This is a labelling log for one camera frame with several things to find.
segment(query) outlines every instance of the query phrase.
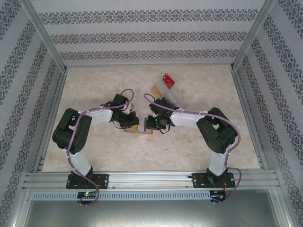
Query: patterned wallpaper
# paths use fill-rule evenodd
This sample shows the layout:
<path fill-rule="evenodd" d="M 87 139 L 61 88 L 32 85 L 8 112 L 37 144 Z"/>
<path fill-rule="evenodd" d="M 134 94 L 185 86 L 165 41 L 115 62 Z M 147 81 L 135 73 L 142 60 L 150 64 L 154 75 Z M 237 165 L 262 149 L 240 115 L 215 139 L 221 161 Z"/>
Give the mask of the patterned wallpaper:
<path fill-rule="evenodd" d="M 238 74 L 262 148 L 275 169 L 295 226 L 303 226 L 303 7 L 278 0 Z"/>
<path fill-rule="evenodd" d="M 34 0 L 67 66 L 232 63 L 264 0 Z"/>
<path fill-rule="evenodd" d="M 0 227 L 31 172 L 61 72 L 17 0 L 0 3 Z"/>

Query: yellow object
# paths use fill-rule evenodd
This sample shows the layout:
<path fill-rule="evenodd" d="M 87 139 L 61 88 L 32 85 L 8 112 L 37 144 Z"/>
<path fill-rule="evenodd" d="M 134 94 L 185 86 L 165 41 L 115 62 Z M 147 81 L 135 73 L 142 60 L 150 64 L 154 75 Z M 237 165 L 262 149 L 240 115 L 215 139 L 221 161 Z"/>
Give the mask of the yellow object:
<path fill-rule="evenodd" d="M 156 87 L 156 85 L 153 86 L 152 91 L 153 91 L 154 95 L 156 96 L 156 98 L 162 97 L 162 93 L 159 91 L 159 89 Z"/>
<path fill-rule="evenodd" d="M 124 129 L 124 132 L 130 132 L 130 133 L 135 133 L 135 134 L 148 134 L 152 135 L 153 130 L 152 129 L 147 129 L 146 128 L 146 117 L 138 117 L 139 118 L 139 125 L 133 126 L 128 129 Z"/>

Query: beige floor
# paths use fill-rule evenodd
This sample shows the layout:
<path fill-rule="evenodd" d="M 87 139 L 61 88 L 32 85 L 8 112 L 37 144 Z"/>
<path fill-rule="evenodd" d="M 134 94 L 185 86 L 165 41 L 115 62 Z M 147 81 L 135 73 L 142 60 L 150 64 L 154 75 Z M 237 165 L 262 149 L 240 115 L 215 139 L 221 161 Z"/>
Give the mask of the beige floor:
<path fill-rule="evenodd" d="M 70 69 L 64 86 L 57 125 L 65 109 L 86 110 L 111 101 L 125 88 L 135 91 L 137 116 L 151 114 L 143 94 L 157 79 L 170 74 L 185 96 L 186 110 L 207 111 L 218 107 L 240 129 L 242 141 L 232 152 L 228 165 L 259 168 L 229 66 L 155 66 Z M 194 170 L 206 169 L 211 151 L 199 130 L 174 127 L 162 135 L 126 133 L 111 122 L 89 132 L 86 154 L 95 171 Z M 66 155 L 49 143 L 44 172 L 65 172 L 71 168 Z"/>

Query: clear plastic container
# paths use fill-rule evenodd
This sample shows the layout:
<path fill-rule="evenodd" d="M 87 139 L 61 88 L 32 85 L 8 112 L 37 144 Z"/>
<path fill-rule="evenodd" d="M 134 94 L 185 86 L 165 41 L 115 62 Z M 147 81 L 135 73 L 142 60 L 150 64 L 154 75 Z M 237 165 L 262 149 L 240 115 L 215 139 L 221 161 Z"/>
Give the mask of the clear plastic container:
<path fill-rule="evenodd" d="M 172 106 L 178 106 L 184 99 L 184 96 L 176 86 L 176 84 L 169 89 L 166 84 L 159 79 L 152 88 L 152 94 L 155 98 L 164 97 Z"/>

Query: purple cable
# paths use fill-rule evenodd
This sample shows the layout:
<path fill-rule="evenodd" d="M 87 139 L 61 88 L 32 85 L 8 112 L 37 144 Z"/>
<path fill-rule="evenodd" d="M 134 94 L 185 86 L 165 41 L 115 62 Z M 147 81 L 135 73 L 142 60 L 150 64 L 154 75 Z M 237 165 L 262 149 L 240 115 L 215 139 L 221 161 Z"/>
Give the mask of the purple cable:
<path fill-rule="evenodd" d="M 75 124 L 74 132 L 72 133 L 70 143 L 69 143 L 69 145 L 68 145 L 68 147 L 67 147 L 67 150 L 66 150 L 67 160 L 68 160 L 68 163 L 69 163 L 69 164 L 71 165 L 71 167 L 73 168 L 73 170 L 74 170 L 78 175 L 80 175 L 81 177 L 83 177 L 85 180 L 87 180 L 88 182 L 92 183 L 92 184 L 96 187 L 96 191 L 97 191 L 97 196 L 96 196 L 96 198 L 95 198 L 91 203 L 89 203 L 89 204 L 86 204 L 86 205 L 82 204 L 81 201 L 82 201 L 83 197 L 81 197 L 80 200 L 79 200 L 80 206 L 88 207 L 88 206 L 93 205 L 93 204 L 98 200 L 99 195 L 100 195 L 100 190 L 99 190 L 98 185 L 97 185 L 95 182 L 93 182 L 92 180 L 88 179 L 85 175 L 83 175 L 82 173 L 80 173 L 80 172 L 75 168 L 75 166 L 71 163 L 71 160 L 70 160 L 70 154 L 71 154 L 71 153 L 70 153 L 70 150 L 71 150 L 71 146 L 72 146 L 72 143 L 73 143 L 73 141 L 74 141 L 74 138 L 75 138 L 75 135 L 76 135 L 76 132 L 77 132 L 77 128 L 78 128 L 80 119 L 82 118 L 83 115 L 85 115 L 85 114 L 88 113 L 88 112 L 94 112 L 94 111 L 101 110 L 101 109 L 103 109 L 103 110 L 104 110 L 104 109 L 116 109 L 116 108 L 121 108 L 121 107 L 124 107 L 124 106 L 128 105 L 128 104 L 131 103 L 132 100 L 134 99 L 134 91 L 133 91 L 132 89 L 129 89 L 129 88 L 128 88 L 128 89 L 123 90 L 123 91 L 121 92 L 121 95 L 122 95 L 125 91 L 131 91 L 131 92 L 132 92 L 132 97 L 131 97 L 131 99 L 130 99 L 128 102 L 126 102 L 125 104 L 123 104 L 123 105 L 118 105 L 118 106 L 100 106 L 100 107 L 95 107 L 95 108 L 92 108 L 92 109 L 83 111 L 83 112 L 80 114 L 80 116 L 78 117 L 77 122 L 76 122 L 76 124 Z"/>
<path fill-rule="evenodd" d="M 240 134 L 239 129 L 238 129 L 232 122 L 230 122 L 229 120 L 227 120 L 227 119 L 225 119 L 225 118 L 223 118 L 223 117 L 220 117 L 220 116 L 217 116 L 217 115 L 214 115 L 214 114 L 210 114 L 210 113 L 174 110 L 174 109 L 167 108 L 167 107 L 165 107 L 165 106 L 159 105 L 159 104 L 157 104 L 157 103 L 151 101 L 147 96 L 150 96 L 150 97 L 152 97 L 153 99 L 155 99 L 154 96 L 152 96 L 151 94 L 148 94 L 148 93 L 145 93 L 145 94 L 144 94 L 144 98 L 147 99 L 147 101 L 149 101 L 150 103 L 152 103 L 152 104 L 154 104 L 154 105 L 156 105 L 156 106 L 158 106 L 158 107 L 160 107 L 160 108 L 162 108 L 162 109 L 169 110 L 169 111 L 172 111 L 172 112 L 184 113 L 184 114 L 188 114 L 188 113 L 189 113 L 189 114 L 196 114 L 196 115 L 199 114 L 199 115 L 204 115 L 204 116 L 209 116 L 209 117 L 217 118 L 217 119 L 220 119 L 220 120 L 222 120 L 222 121 L 228 123 L 229 125 L 231 125 L 232 128 L 237 132 L 237 134 L 238 134 L 238 141 L 237 141 L 237 143 L 236 143 L 232 148 L 229 149 L 229 151 L 227 151 L 227 154 L 226 154 L 226 157 L 225 157 L 225 161 L 224 161 L 224 165 L 225 165 L 225 167 L 227 167 L 228 169 L 236 169 L 236 170 L 238 170 L 240 175 L 239 175 L 239 180 L 238 180 L 238 182 L 236 183 L 236 186 L 235 186 L 235 188 L 233 189 L 233 191 L 231 192 L 230 196 L 229 196 L 227 199 L 225 199 L 224 201 L 222 201 L 222 203 L 224 203 L 225 201 L 227 201 L 227 200 L 234 194 L 234 192 L 236 191 L 236 189 L 238 188 L 238 186 L 239 186 L 239 184 L 240 184 L 240 181 L 241 181 L 241 177 L 242 177 L 242 172 L 241 172 L 240 169 L 235 168 L 235 167 L 228 167 L 228 166 L 227 166 L 227 160 L 228 160 L 229 153 L 230 153 L 232 150 L 234 150 L 234 149 L 240 144 L 240 141 L 241 141 L 241 134 Z"/>

